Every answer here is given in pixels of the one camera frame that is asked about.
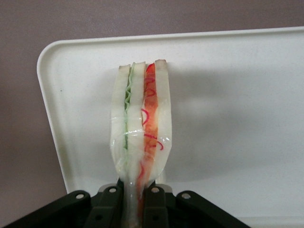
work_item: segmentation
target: white tray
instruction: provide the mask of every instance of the white tray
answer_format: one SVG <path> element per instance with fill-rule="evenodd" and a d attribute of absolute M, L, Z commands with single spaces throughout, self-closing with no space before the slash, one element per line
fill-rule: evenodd
<path fill-rule="evenodd" d="M 166 59 L 174 193 L 252 227 L 304 227 L 304 27 L 65 40 L 37 72 L 68 192 L 116 181 L 110 101 L 119 65 Z"/>

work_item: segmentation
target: metal screw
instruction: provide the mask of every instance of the metal screw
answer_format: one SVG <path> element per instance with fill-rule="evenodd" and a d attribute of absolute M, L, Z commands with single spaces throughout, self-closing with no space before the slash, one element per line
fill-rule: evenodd
<path fill-rule="evenodd" d="M 110 193 L 116 192 L 116 188 L 111 188 L 111 189 L 109 190 L 109 192 L 110 192 Z"/>
<path fill-rule="evenodd" d="M 183 193 L 181 196 L 182 196 L 185 200 L 188 200 L 188 199 L 191 198 L 191 195 L 189 195 L 188 193 Z"/>
<path fill-rule="evenodd" d="M 84 197 L 84 194 L 78 194 L 78 195 L 76 195 L 76 199 L 81 199 L 81 198 L 83 198 Z"/>
<path fill-rule="evenodd" d="M 157 192 L 159 192 L 160 190 L 158 189 L 158 188 L 152 188 L 151 189 L 151 192 L 153 192 L 153 193 L 157 193 Z"/>

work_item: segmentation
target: plastic wrap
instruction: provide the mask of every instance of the plastic wrap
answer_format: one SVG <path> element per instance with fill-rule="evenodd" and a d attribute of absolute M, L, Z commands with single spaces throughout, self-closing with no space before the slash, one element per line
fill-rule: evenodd
<path fill-rule="evenodd" d="M 143 189 L 171 150 L 171 102 L 165 60 L 119 67 L 111 109 L 111 153 L 124 182 L 125 227 L 140 227 Z"/>

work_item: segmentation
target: black holder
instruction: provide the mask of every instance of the black holder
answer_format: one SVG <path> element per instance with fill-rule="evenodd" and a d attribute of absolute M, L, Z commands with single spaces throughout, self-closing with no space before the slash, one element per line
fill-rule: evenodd
<path fill-rule="evenodd" d="M 120 228 L 124 184 L 102 186 L 94 197 L 73 191 L 5 228 Z M 144 191 L 142 228 L 250 228 L 193 191 L 176 197 L 168 185 Z"/>

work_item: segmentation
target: screw hole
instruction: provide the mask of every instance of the screw hole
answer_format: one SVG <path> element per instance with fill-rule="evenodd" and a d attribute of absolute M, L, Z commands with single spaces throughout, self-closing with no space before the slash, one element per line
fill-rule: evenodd
<path fill-rule="evenodd" d="M 154 216 L 152 217 L 153 221 L 157 221 L 159 218 L 160 218 L 160 217 L 158 217 L 158 215 L 154 215 Z"/>
<path fill-rule="evenodd" d="M 76 195 L 76 199 L 82 199 L 84 197 L 84 194 L 78 194 L 78 195 Z"/>
<path fill-rule="evenodd" d="M 111 189 L 109 189 L 109 192 L 110 192 L 110 193 L 116 192 L 116 188 L 111 188 Z"/>
<path fill-rule="evenodd" d="M 102 220 L 102 218 L 103 218 L 102 215 L 96 215 L 95 217 L 96 220 Z"/>

